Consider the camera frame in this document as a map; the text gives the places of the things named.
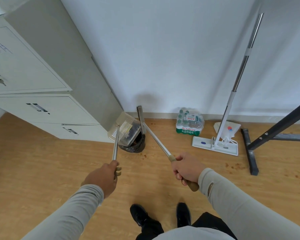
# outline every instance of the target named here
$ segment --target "wooden floor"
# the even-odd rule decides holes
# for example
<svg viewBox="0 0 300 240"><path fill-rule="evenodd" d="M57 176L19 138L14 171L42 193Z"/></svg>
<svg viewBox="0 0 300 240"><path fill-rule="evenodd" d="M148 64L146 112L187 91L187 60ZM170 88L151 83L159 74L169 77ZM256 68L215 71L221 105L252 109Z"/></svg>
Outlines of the wooden floor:
<svg viewBox="0 0 300 240"><path fill-rule="evenodd" d="M251 176L240 132L239 156L191 146L191 136L175 132L175 120L146 119L148 126L175 156L196 155L208 167L244 192L300 225L300 142L269 141L256 151L259 176ZM254 140L270 124L243 123ZM293 125L287 133L300 133ZM201 136L214 134L206 121ZM5 114L0 119L0 239L20 239L58 209L86 175L112 158L113 144L58 139ZM170 163L149 135L142 153L118 151L122 175L115 192L104 201L80 239L135 239L140 228L129 207L142 204L165 231L176 227L175 207L188 204L192 220L212 209L205 196L176 181Z"/></svg>

